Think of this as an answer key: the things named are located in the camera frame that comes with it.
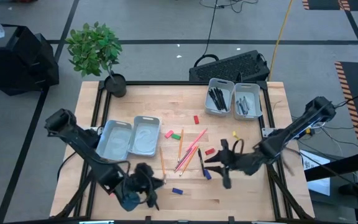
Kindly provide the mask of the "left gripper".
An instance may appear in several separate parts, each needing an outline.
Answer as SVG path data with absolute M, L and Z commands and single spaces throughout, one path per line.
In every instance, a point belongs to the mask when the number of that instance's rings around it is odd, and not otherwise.
M 154 177 L 154 172 L 149 165 L 139 163 L 133 174 L 125 174 L 116 187 L 116 195 L 121 207 L 128 212 L 143 203 L 153 208 L 154 200 L 158 199 L 156 190 L 162 186 L 163 179 Z

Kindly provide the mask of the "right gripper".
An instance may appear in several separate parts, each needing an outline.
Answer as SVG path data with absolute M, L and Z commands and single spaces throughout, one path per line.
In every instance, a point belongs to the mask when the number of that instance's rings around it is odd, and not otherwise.
M 261 166 L 261 156 L 256 152 L 243 153 L 243 139 L 238 139 L 233 144 L 231 150 L 229 149 L 229 143 L 226 139 L 221 140 L 221 146 L 221 154 L 216 154 L 215 156 L 205 160 L 204 162 L 220 162 L 223 165 L 223 167 L 212 166 L 205 167 L 205 169 L 220 174 L 223 177 L 223 186 L 226 189 L 231 188 L 231 179 L 229 177 L 230 170 L 239 170 L 246 175 L 253 175 L 259 170 Z

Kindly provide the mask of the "orange pencil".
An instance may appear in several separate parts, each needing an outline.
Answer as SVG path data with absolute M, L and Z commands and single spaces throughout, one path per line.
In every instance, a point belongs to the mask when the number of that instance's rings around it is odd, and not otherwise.
M 161 165 L 162 165 L 163 181 L 164 181 L 164 184 L 166 184 L 167 183 L 166 169 L 165 169 L 165 163 L 164 163 L 164 158 L 163 158 L 163 151 L 162 151 L 161 147 L 159 148 L 159 152 L 160 152 L 160 160 L 161 160 Z
M 191 162 L 191 160 L 192 160 L 192 158 L 193 158 L 195 152 L 198 150 L 199 146 L 200 146 L 200 145 L 195 146 L 195 148 L 192 150 L 192 152 L 191 152 L 190 155 L 188 156 L 188 159 L 186 160 L 186 163 L 185 163 L 184 167 L 182 168 L 182 170 L 181 170 L 181 172 L 180 172 L 180 174 L 179 174 L 180 177 L 181 177 L 181 176 L 183 175 L 183 173 L 186 171 L 186 169 L 187 169 L 189 163 Z
M 179 144 L 179 148 L 178 148 L 177 162 L 179 162 L 180 158 L 181 158 L 181 150 L 182 150 L 182 145 L 183 145 L 183 135 L 184 135 L 184 128 L 181 129 L 180 144 Z

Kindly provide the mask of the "grey pencil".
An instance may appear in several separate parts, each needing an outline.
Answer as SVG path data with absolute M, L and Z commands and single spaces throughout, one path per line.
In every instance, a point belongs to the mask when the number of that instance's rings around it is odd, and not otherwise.
M 179 160 L 177 166 L 174 168 L 175 172 L 176 172 L 177 169 L 179 169 L 181 164 L 185 161 L 185 159 L 188 157 L 188 155 L 190 154 L 190 152 L 192 150 L 193 150 L 193 148 L 189 148 L 189 150 L 187 150 L 186 154 Z

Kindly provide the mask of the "grey plastic bin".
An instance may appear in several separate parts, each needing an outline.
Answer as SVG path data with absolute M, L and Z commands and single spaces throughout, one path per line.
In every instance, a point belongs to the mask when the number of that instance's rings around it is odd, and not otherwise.
M 220 90 L 223 91 L 224 99 L 226 101 L 226 106 L 227 106 L 228 111 L 225 111 L 225 110 L 219 111 L 217 109 L 217 107 L 215 106 L 214 102 L 212 101 L 212 99 L 208 93 L 209 89 L 212 89 L 212 88 L 219 88 Z M 208 85 L 208 90 L 207 90 L 207 95 L 206 95 L 206 99 L 205 99 L 205 103 L 204 103 L 205 112 L 208 114 L 216 115 L 216 116 L 220 116 L 220 117 L 230 115 L 233 93 L 234 93 L 234 83 L 233 82 L 218 79 L 218 78 L 210 79 L 209 85 Z
M 153 157 L 160 133 L 160 120 L 152 116 L 136 116 L 128 151 L 139 156 Z
M 237 120 L 255 120 L 262 116 L 262 110 L 259 97 L 260 87 L 253 83 L 237 83 L 234 85 L 234 118 Z M 245 96 L 250 103 L 248 114 L 241 115 L 237 113 L 236 101 L 242 100 Z
M 106 122 L 96 153 L 111 161 L 126 159 L 129 141 L 132 136 L 132 125 L 122 121 L 109 120 Z

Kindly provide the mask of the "white paper box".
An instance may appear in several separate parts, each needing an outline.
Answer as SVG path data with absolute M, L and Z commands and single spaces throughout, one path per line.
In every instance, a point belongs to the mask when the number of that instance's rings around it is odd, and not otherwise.
M 312 154 L 304 150 L 300 150 L 300 154 L 301 154 L 304 170 L 312 169 L 314 167 L 320 166 L 321 164 L 327 164 L 330 162 L 329 159 L 325 159 L 323 157 L 317 156 L 315 154 Z M 308 189 L 317 192 L 319 194 L 330 196 L 331 180 L 328 177 L 325 179 L 308 181 Z

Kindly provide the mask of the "black keyboard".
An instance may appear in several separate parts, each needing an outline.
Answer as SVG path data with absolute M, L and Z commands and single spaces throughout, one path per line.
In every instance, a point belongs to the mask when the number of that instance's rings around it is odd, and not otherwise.
M 224 59 L 206 54 L 189 69 L 189 81 L 220 78 L 232 82 L 256 82 L 264 81 L 269 73 L 266 59 L 256 50 Z

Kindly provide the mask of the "black stand beam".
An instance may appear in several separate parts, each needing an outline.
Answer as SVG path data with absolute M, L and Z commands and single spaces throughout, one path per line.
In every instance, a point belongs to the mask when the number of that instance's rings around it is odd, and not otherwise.
M 358 154 L 305 170 L 306 181 L 325 179 L 358 171 Z

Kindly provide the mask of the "green potted plant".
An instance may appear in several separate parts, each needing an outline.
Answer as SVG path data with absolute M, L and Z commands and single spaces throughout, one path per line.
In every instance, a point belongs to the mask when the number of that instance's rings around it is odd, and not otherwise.
M 113 30 L 106 24 L 95 22 L 92 26 L 83 24 L 81 30 L 70 31 L 66 38 L 67 50 L 71 55 L 69 62 L 82 77 L 107 74 L 104 80 L 106 91 L 117 98 L 127 93 L 127 83 L 123 75 L 116 73 L 113 66 L 119 64 L 122 45 Z

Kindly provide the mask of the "black stacked boxes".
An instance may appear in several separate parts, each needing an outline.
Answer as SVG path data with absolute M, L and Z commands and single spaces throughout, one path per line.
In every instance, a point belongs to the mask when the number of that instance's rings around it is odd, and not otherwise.
M 44 36 L 33 34 L 26 26 L 2 26 L 0 90 L 13 96 L 59 84 L 58 63 Z

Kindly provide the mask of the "black table frame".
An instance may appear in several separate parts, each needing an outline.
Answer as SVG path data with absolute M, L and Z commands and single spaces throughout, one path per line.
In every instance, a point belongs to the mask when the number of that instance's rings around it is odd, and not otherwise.
M 161 120 L 157 152 L 153 157 L 129 155 L 132 165 L 145 162 L 155 175 L 162 178 L 162 165 L 159 148 L 162 148 L 167 183 L 157 190 L 160 210 L 145 204 L 127 212 L 121 208 L 116 197 L 108 195 L 100 186 L 92 185 L 84 193 L 76 216 L 96 220 L 137 220 L 145 221 L 224 221 L 234 217 L 235 221 L 274 221 L 284 217 L 285 203 L 281 194 L 272 196 L 267 171 L 262 167 L 256 174 L 246 176 L 241 172 L 231 172 L 232 187 L 225 189 L 219 174 L 210 180 L 201 172 L 198 156 L 192 158 L 186 171 L 174 172 L 177 164 L 180 140 L 165 134 L 172 130 L 180 135 L 184 128 L 181 154 L 197 138 L 200 132 L 208 129 L 195 145 L 202 151 L 221 147 L 221 139 L 234 142 L 232 132 L 244 139 L 244 150 L 250 152 L 261 138 L 258 121 L 238 121 L 233 116 L 217 117 L 204 112 L 207 84 L 190 82 L 130 82 L 127 95 L 122 98 L 107 97 L 101 94 L 99 111 L 94 110 L 98 95 L 98 83 L 84 82 L 81 86 L 75 110 L 77 122 L 82 127 L 98 126 L 104 120 L 115 119 L 132 123 L 138 115 L 154 116 Z M 199 124 L 195 124 L 194 115 Z M 183 191 L 182 195 L 172 192 L 172 188 Z

